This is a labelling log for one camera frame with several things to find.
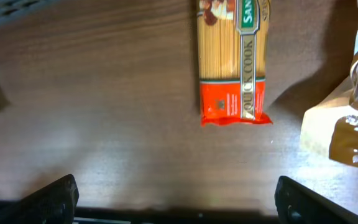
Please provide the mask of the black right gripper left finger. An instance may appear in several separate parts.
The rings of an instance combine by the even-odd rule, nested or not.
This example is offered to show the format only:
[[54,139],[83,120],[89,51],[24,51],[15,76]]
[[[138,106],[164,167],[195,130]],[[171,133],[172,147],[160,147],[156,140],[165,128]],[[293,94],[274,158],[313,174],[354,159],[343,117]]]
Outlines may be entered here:
[[68,174],[0,210],[0,224],[72,224],[78,199],[75,178]]

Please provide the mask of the grey plastic lattice basket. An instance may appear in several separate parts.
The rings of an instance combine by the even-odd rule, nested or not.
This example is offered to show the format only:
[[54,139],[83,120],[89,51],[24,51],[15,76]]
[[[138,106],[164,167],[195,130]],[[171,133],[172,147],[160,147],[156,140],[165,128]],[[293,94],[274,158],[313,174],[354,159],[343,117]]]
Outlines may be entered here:
[[0,25],[49,6],[57,0],[0,0]]

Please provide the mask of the beige dried mushroom pouch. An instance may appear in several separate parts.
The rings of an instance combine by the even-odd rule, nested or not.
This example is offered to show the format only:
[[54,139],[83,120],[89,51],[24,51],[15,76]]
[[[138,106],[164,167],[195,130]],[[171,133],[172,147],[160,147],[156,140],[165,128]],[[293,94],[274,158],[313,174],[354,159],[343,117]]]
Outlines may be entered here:
[[358,30],[349,77],[305,112],[300,148],[358,167]]

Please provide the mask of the orange San Remo spaghetti packet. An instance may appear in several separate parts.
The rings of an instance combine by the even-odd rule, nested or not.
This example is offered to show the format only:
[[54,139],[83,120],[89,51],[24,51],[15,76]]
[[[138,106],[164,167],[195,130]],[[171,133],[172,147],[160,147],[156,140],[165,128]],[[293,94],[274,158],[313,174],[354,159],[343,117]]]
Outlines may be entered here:
[[270,124],[264,113],[270,0],[198,0],[201,123]]

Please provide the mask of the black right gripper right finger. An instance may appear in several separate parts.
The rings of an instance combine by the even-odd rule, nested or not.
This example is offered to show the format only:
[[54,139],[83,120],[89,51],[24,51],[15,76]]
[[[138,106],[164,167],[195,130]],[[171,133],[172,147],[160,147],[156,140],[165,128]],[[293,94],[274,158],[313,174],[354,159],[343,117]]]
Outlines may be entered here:
[[275,189],[278,219],[284,224],[358,224],[358,215],[287,177]]

